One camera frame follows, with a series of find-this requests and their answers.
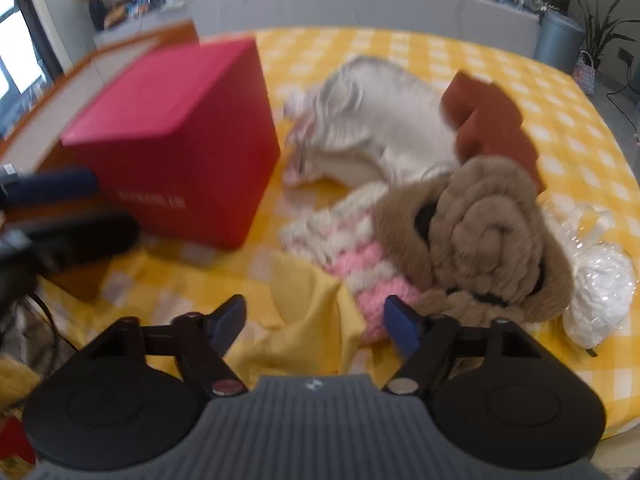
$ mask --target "vase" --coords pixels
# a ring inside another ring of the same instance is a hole
[[[89,16],[96,32],[104,30],[104,19],[107,17],[107,7],[102,0],[89,0]]]

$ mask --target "rust brown cloth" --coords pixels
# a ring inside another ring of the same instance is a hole
[[[518,106],[495,83],[458,72],[442,96],[442,111],[458,130],[456,151],[460,162],[478,155],[502,155],[520,164],[536,185],[545,185],[538,173],[538,150],[522,129]]]
[[[486,326],[541,322],[569,305],[569,262],[509,158],[479,156],[448,178],[393,187],[373,222],[388,259],[424,291],[412,305],[420,314]]]

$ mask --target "plastic wrapper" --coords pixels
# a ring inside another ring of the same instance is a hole
[[[328,176],[348,187],[402,184],[450,173],[460,164],[456,131],[441,95],[400,66],[357,57],[319,87],[293,94],[284,113],[296,121],[284,183]]]
[[[608,211],[579,205],[562,223],[548,208],[543,208],[543,212],[574,271],[574,296],[562,315],[564,331],[581,347],[595,348],[629,314],[636,291],[633,262],[622,248],[602,241],[612,227]],[[586,213],[597,220],[593,228],[578,238],[578,226]]]

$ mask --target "white logo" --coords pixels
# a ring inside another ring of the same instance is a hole
[[[324,386],[324,383],[322,381],[319,381],[318,379],[311,379],[310,381],[307,381],[305,383],[305,388],[307,390],[311,390],[312,392],[319,390],[323,386]]]

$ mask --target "gray trash can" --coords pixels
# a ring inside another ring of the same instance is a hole
[[[542,30],[533,59],[571,74],[578,61],[586,32],[582,25],[554,10],[542,20]]]

